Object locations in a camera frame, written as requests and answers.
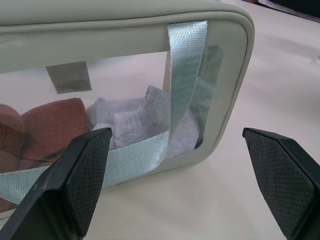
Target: light blue strap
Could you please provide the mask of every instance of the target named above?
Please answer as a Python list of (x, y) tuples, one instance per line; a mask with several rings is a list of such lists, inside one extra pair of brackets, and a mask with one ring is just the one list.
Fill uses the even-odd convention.
[[(172, 23), (168, 26), (171, 53), (170, 129), (141, 142), (111, 150), (102, 187), (105, 188), (155, 169), (189, 108), (207, 35), (207, 21)], [(40, 174), (38, 167), (0, 174), (0, 197), (19, 204)]]

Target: clear vinyl panel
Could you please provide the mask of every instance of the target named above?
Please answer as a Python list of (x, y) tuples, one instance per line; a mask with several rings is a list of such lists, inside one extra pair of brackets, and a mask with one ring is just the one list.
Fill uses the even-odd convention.
[[(110, 150), (167, 131), (166, 58), (167, 52), (158, 52), (0, 74), (0, 174), (49, 166), (88, 131), (112, 128)], [(168, 161), (201, 144), (222, 60), (220, 47), (204, 49), (189, 110), (164, 157)], [(0, 198), (0, 213), (15, 207)]]

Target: folded sock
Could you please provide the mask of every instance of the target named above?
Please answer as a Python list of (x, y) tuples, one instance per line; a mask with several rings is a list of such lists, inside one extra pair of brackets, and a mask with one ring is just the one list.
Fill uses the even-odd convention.
[(116, 113), (113, 120), (117, 149), (161, 134), (169, 129), (170, 94), (149, 86), (136, 110)]
[[(86, 114), (88, 122), (95, 126), (94, 129), (112, 128), (112, 146), (118, 149), (169, 130), (170, 104), (169, 93), (149, 86), (144, 98), (120, 101), (99, 98), (87, 109)], [(194, 150), (198, 137), (197, 121), (188, 110), (168, 146), (165, 158), (170, 159)]]
[(143, 98), (107, 101), (99, 97), (92, 106), (86, 109), (88, 126), (92, 130), (99, 123), (113, 125), (116, 113), (134, 111), (142, 101)]

